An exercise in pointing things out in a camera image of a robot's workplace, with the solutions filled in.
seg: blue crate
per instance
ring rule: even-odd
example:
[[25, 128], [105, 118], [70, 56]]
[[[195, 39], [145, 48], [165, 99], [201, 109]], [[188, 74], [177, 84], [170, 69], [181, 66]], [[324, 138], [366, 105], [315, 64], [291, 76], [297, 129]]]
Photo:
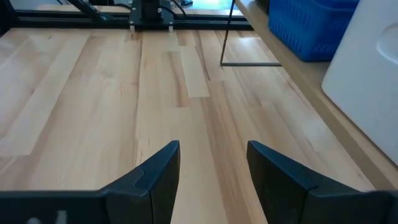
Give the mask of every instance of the blue crate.
[[306, 62], [331, 60], [359, 0], [271, 0], [270, 30]]

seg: wooden table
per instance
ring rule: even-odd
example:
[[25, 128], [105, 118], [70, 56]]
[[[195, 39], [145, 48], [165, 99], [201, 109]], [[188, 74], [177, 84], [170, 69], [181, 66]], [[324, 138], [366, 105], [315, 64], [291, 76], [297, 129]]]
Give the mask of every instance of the wooden table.
[[269, 30], [268, 15], [254, 0], [236, 0], [236, 5], [373, 185], [398, 188], [396, 165], [322, 91], [329, 62], [301, 61]]

